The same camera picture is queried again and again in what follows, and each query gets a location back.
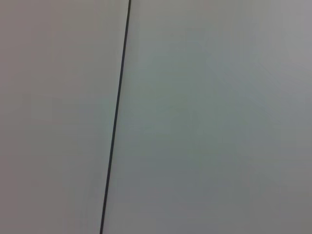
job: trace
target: gray wall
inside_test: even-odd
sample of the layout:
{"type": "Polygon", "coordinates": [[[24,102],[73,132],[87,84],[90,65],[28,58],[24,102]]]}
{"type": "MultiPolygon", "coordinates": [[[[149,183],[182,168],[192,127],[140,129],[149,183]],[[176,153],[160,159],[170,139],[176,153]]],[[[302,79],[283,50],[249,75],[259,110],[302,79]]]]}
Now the gray wall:
{"type": "Polygon", "coordinates": [[[311,7],[133,0],[106,234],[312,232],[311,7]]]}
{"type": "Polygon", "coordinates": [[[99,233],[127,4],[0,1],[0,233],[99,233]]]}

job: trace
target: dark line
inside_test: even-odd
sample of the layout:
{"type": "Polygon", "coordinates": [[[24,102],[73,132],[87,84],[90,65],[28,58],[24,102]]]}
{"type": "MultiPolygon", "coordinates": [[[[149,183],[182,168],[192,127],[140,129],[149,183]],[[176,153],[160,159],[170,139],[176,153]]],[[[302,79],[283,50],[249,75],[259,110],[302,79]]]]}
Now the dark line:
{"type": "Polygon", "coordinates": [[[115,109],[115,119],[114,119],[113,135],[112,135],[112,142],[111,142],[111,151],[110,151],[110,154],[109,154],[109,163],[108,163],[108,171],[107,171],[107,177],[106,177],[106,186],[105,186],[105,195],[104,195],[102,219],[101,219],[101,228],[99,230],[99,234],[103,234],[104,218],[105,218],[107,195],[108,195],[108,186],[109,186],[109,179],[110,179],[110,176],[111,176],[112,159],[113,159],[114,142],[115,142],[115,133],[116,133],[117,116],[118,116],[118,107],[119,107],[119,99],[120,99],[120,91],[121,91],[121,82],[122,82],[123,66],[124,66],[124,62],[125,62],[126,44],[127,44],[127,37],[128,37],[130,8],[131,8],[131,0],[129,0],[129,4],[128,4],[128,13],[127,13],[127,21],[126,21],[125,38],[124,38],[124,41],[123,41],[123,50],[122,50],[122,58],[121,58],[121,68],[120,68],[118,95],[117,95],[117,102],[116,102],[116,109],[115,109]]]}

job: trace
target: white surface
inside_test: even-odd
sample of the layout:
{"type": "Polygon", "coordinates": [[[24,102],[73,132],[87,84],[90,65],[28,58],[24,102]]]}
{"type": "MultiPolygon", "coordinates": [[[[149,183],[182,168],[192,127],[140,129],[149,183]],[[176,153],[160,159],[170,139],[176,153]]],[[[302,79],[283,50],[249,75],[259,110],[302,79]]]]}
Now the white surface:
{"type": "Polygon", "coordinates": [[[98,234],[127,0],[0,1],[0,233],[98,234]]]}
{"type": "Polygon", "coordinates": [[[134,0],[105,234],[312,233],[308,0],[134,0]]]}

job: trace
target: light gray panel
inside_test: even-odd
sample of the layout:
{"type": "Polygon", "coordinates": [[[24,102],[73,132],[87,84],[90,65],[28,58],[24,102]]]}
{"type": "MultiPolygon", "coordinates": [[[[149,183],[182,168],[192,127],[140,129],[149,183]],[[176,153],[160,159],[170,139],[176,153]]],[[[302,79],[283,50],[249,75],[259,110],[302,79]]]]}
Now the light gray panel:
{"type": "Polygon", "coordinates": [[[106,234],[310,234],[307,0],[134,0],[106,234]]]}
{"type": "Polygon", "coordinates": [[[0,1],[0,233],[98,234],[127,0],[0,1]]]}

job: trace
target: white wall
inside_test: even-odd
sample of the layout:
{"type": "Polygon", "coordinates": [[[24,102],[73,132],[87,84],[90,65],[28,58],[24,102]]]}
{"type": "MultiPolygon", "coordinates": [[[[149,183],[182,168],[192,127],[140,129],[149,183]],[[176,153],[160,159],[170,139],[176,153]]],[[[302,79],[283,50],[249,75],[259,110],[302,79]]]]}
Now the white wall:
{"type": "Polygon", "coordinates": [[[310,234],[308,0],[134,0],[106,234],[310,234]]]}
{"type": "Polygon", "coordinates": [[[0,1],[0,233],[99,233],[127,6],[0,1]]]}

